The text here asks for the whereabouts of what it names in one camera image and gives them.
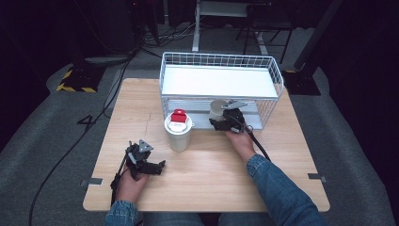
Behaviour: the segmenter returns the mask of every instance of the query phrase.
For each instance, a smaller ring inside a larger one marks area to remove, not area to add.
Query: white wire basket
[[[246,103],[240,107],[246,123],[262,130],[284,91],[271,56],[165,52],[159,86],[164,119],[174,109],[184,109],[193,129],[214,129],[209,123],[210,104],[222,99]]]

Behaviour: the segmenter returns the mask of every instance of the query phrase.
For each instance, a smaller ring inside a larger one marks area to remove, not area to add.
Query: red lid
[[[175,109],[170,119],[170,121],[182,122],[182,123],[185,123],[186,120],[187,116],[185,115],[185,111],[183,109]]]

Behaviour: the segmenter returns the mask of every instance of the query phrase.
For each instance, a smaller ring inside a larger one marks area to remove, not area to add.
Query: paper cup
[[[187,116],[187,121],[183,131],[176,131],[173,127],[169,126],[171,114],[165,119],[164,125],[168,132],[170,148],[175,152],[184,151],[190,142],[191,128],[194,126],[194,123],[187,114],[185,115]]]
[[[227,102],[217,99],[211,102],[211,110],[209,112],[209,119],[213,119],[215,121],[224,121],[223,118],[223,105],[226,105]]]

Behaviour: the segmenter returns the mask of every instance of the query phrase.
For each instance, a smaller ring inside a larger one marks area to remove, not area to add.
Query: person
[[[246,163],[247,174],[258,188],[268,215],[223,213],[219,217],[219,225],[268,225],[270,219],[276,225],[327,225],[311,198],[281,169],[254,151],[247,133],[225,132],[225,135]],[[137,181],[129,173],[122,175],[116,201],[105,217],[105,225],[135,225],[135,202],[148,179],[149,175],[141,175]],[[144,224],[203,225],[196,213],[144,213]]]

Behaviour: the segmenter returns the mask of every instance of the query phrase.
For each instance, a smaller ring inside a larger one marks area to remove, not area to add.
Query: blue jeans
[[[149,212],[144,213],[144,226],[203,226],[197,213]],[[275,225],[267,213],[222,213],[219,226]]]

